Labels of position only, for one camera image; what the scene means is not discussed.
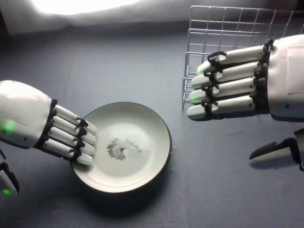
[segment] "metal wire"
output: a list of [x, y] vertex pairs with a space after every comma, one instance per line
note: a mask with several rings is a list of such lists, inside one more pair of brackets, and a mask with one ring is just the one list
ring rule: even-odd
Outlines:
[[267, 38], [302, 34], [303, 16], [304, 11], [192, 6], [182, 81], [182, 109], [193, 91], [190, 83], [196, 76], [196, 69], [209, 54], [263, 45]]

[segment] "metal wire basket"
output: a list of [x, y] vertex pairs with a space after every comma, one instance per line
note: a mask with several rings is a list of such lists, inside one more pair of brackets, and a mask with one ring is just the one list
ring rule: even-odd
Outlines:
[[182, 109], [193, 91], [190, 82], [196, 76], [196, 69], [209, 54], [263, 45], [267, 38], [278, 39], [302, 32], [304, 11], [192, 6]]

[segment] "gray fabric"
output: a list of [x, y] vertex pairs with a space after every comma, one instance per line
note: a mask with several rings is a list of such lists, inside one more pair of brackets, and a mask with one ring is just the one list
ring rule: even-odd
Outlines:
[[0, 198], [1, 228], [303, 226], [298, 167], [248, 165], [253, 150], [293, 136], [303, 124], [269, 115], [187, 119], [181, 110], [187, 34], [178, 30], [140, 35], [134, 27], [114, 33], [70, 29], [18, 38], [0, 54], [0, 80], [34, 86], [80, 116], [118, 101], [150, 107], [168, 125], [174, 148], [152, 200], [134, 213], [109, 216], [86, 200], [67, 161], [0, 143], [21, 188], [16, 199]]

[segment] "white robotic hand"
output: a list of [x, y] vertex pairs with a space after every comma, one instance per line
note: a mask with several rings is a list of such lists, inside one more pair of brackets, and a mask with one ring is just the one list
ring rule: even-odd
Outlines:
[[[0, 140], [23, 149], [36, 148], [72, 162], [90, 165], [97, 128], [57, 100], [20, 82], [0, 81]], [[0, 154], [0, 188], [19, 191], [16, 178]]]
[[[304, 122], [304, 35], [268, 39], [263, 46], [216, 52], [198, 67], [187, 116], [196, 121], [271, 114]], [[302, 132], [252, 153], [250, 164], [292, 158], [303, 163]]]

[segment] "white plate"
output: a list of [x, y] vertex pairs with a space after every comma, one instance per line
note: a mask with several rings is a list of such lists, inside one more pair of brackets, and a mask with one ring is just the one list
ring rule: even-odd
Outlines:
[[93, 164], [86, 167], [73, 163], [72, 167], [88, 186], [109, 193], [132, 191], [152, 181], [168, 164], [171, 135], [150, 108], [113, 103], [85, 119], [98, 128]]

